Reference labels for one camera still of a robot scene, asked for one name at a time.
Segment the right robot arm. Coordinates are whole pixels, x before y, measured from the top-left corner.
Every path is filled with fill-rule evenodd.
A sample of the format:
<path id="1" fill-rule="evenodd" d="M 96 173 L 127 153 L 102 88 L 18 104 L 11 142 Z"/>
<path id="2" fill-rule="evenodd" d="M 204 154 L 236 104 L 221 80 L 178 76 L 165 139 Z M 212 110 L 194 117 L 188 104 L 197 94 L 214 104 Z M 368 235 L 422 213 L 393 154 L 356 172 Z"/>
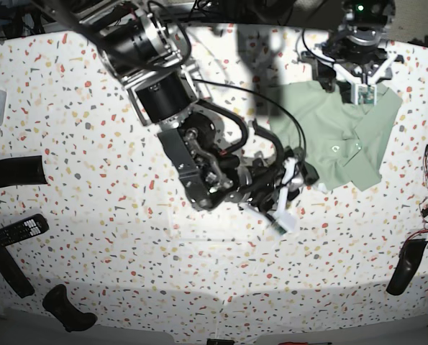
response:
<path id="1" fill-rule="evenodd" d="M 178 172 L 191 206 L 212 211 L 223 202 L 260 217 L 280 234 L 296 229 L 287 209 L 317 173 L 297 149 L 271 130 L 247 124 L 204 99 L 191 76 L 191 44 L 180 47 L 157 1 L 36 1 L 49 18 L 84 36 L 130 99 L 140 122 L 158 139 Z"/>

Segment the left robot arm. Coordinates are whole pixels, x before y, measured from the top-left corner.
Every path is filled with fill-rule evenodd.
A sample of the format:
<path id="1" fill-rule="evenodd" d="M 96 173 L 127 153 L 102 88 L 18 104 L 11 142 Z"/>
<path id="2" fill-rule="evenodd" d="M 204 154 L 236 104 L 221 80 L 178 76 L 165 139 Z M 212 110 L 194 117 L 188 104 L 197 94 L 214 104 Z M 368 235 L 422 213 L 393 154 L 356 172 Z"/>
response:
<path id="1" fill-rule="evenodd" d="M 378 84 L 393 78 L 392 65 L 404 57 L 386 51 L 386 34 L 396 14 L 394 1 L 342 1 L 344 17 L 319 47 L 304 44 L 299 60 L 311 65 L 312 78 L 327 92 L 337 83 L 349 89 L 355 105 L 378 102 Z"/>

